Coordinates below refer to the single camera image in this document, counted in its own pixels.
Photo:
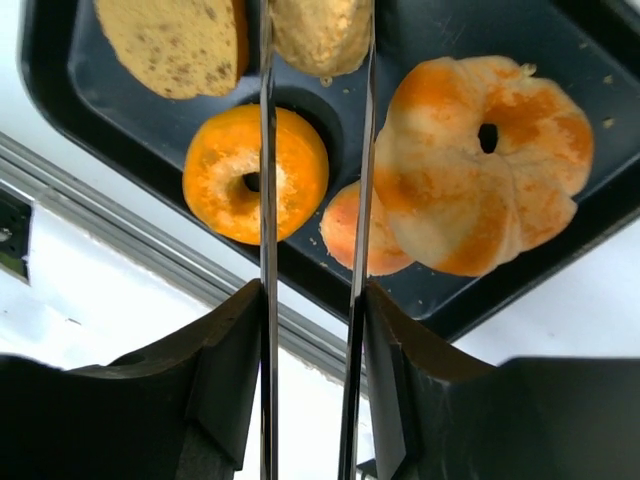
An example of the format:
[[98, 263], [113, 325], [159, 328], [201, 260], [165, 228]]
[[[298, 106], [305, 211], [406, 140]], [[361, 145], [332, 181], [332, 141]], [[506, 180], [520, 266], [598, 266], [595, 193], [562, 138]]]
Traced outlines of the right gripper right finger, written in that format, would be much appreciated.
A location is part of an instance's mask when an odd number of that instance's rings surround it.
[[382, 479], [635, 479], [635, 359], [468, 355], [366, 289], [365, 347]]

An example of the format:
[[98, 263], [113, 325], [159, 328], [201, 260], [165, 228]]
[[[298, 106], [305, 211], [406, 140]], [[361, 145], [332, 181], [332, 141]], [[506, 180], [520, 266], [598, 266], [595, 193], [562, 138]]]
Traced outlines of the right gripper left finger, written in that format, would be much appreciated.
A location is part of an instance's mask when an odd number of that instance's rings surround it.
[[230, 479], [244, 463], [261, 286], [106, 366], [1, 359], [5, 479]]

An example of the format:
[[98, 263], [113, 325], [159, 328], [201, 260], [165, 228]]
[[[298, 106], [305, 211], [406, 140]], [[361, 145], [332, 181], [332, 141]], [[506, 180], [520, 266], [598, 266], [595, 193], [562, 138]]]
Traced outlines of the silver metal tongs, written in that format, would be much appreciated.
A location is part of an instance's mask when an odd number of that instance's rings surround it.
[[[357, 428], [365, 324], [365, 283], [374, 170], [376, 120], [375, 16], [370, 16], [369, 63], [362, 147], [362, 165], [349, 310], [346, 378], [338, 461], [339, 479], [356, 477]], [[276, 107], [273, 100], [273, 23], [269, 3], [260, 3], [260, 269], [265, 313], [261, 321], [261, 477], [278, 477], [278, 299], [277, 299], [277, 191]]]

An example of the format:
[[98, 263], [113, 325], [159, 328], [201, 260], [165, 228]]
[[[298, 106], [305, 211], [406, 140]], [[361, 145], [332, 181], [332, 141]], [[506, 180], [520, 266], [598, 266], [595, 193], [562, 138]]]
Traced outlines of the small round tan muffin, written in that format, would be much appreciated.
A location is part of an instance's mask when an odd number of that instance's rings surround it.
[[274, 48], [305, 74], [350, 74], [369, 51], [372, 12], [371, 0], [272, 1]]

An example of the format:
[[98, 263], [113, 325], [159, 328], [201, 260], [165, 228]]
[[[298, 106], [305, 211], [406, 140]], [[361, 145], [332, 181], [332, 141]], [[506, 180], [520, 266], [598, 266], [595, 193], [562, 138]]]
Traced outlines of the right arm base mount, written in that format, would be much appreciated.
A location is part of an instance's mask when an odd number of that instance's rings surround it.
[[29, 283], [29, 243], [32, 207], [1, 188], [1, 269]]

